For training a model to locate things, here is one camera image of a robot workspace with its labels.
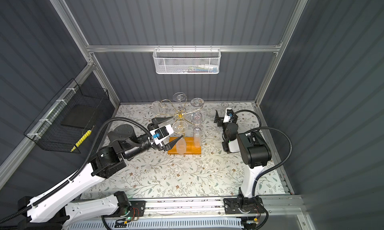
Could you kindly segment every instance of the yellow tool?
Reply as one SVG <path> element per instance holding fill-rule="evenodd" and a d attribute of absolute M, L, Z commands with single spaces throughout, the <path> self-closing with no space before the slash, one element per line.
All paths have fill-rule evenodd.
<path fill-rule="evenodd" d="M 76 147 L 78 147 L 78 146 L 80 146 L 80 144 L 82 143 L 82 142 L 84 142 L 84 140 L 89 136 L 89 135 L 91 135 L 91 130 L 88 130 L 81 138 L 80 138 L 80 140 L 76 143 Z"/>

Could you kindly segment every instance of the floral tablecloth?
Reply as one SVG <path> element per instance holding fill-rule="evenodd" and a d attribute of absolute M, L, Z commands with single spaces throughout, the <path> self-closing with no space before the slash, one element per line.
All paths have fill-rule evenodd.
<path fill-rule="evenodd" d="M 234 111 L 253 110 L 251 103 L 229 103 L 229 107 Z M 187 103 L 187 110 L 194 108 Z M 168 155 L 151 149 L 126 161 L 124 169 L 86 190 L 80 199 L 97 199 L 116 191 L 124 191 L 129 198 L 237 195 L 247 166 L 243 164 L 240 153 L 227 154 L 223 151 L 222 128 L 213 123 L 215 110 L 222 111 L 220 116 L 223 115 L 220 103 L 205 103 L 200 111 L 204 119 L 201 155 Z M 164 111 L 168 114 L 174 112 L 171 106 Z M 121 105 L 116 113 L 116 116 L 128 117 L 143 126 L 147 126 L 154 115 L 151 104 Z M 125 122 L 113 122 L 111 129 L 120 124 Z M 238 115 L 237 124 L 239 132 L 258 126 L 256 117 L 247 112 Z M 137 136 L 144 133 L 134 128 Z M 193 136 L 192 126 L 189 126 L 186 136 Z M 285 194 L 276 170 L 264 175 L 259 182 L 259 194 Z"/>

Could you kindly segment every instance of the work surface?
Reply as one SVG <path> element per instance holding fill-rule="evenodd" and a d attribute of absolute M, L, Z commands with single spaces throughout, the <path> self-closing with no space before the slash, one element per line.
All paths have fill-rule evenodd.
<path fill-rule="evenodd" d="M 229 107 L 234 111 L 253 110 L 251 103 L 229 103 Z M 81 199 L 106 197 L 116 191 L 125 191 L 129 198 L 237 195 L 247 166 L 239 152 L 227 154 L 223 151 L 222 128 L 213 123 L 215 110 L 221 109 L 220 103 L 205 103 L 200 110 L 204 119 L 201 155 L 168 155 L 151 149 L 126 161 L 125 168 L 86 190 Z M 187 110 L 194 110 L 188 102 Z M 171 113 L 171 108 L 167 107 L 166 111 Z M 116 116 L 128 117 L 147 126 L 154 112 L 151 104 L 121 105 Z M 110 129 L 121 124 L 125 122 L 113 122 Z M 237 124 L 238 132 L 245 132 L 257 126 L 257 119 L 251 113 L 241 112 Z M 137 136 L 144 133 L 134 128 Z M 192 126 L 189 126 L 186 136 L 192 137 Z M 285 194 L 276 170 L 264 175 L 259 182 L 259 194 Z"/>

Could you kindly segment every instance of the wooden base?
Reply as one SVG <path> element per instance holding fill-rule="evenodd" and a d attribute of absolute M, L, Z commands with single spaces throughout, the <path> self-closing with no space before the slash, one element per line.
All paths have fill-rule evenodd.
<path fill-rule="evenodd" d="M 176 139 L 176 137 L 170 137 L 169 141 L 174 139 Z M 201 146 L 195 147 L 193 137 L 185 137 L 185 142 L 187 143 L 187 152 L 185 154 L 201 154 Z M 168 154 L 178 154 L 176 151 L 176 145 L 168 151 Z"/>

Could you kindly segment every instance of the dark gray panel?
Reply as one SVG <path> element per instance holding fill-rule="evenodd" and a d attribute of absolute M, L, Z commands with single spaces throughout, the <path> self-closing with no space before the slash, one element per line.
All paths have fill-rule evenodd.
<path fill-rule="evenodd" d="M 157 74 L 151 53 L 96 53 L 121 102 L 254 100 L 273 53 L 222 53 L 219 74 Z"/>
<path fill-rule="evenodd" d="M 94 74 L 89 75 L 83 85 L 101 87 Z M 82 143 L 83 149 L 91 147 L 97 130 L 112 116 L 113 112 L 114 106 L 110 102 L 103 106 L 101 117 L 94 127 L 96 131 L 93 131 L 91 136 Z M 35 146 L 0 190 L 0 218 L 16 212 L 17 201 L 20 198 L 41 194 L 68 177 L 82 165 L 87 154 L 87 151 L 80 154 L 44 151 Z M 8 221 L 7 225 L 17 224 L 22 219 L 23 217 L 14 218 Z"/>
<path fill-rule="evenodd" d="M 0 0 L 0 163 L 86 62 L 49 0 Z"/>
<path fill-rule="evenodd" d="M 381 0 L 310 0 L 262 102 L 292 139 L 285 169 L 320 230 L 384 227 L 383 23 Z"/>
<path fill-rule="evenodd" d="M 297 0 L 65 0 L 91 45 L 274 45 Z"/>

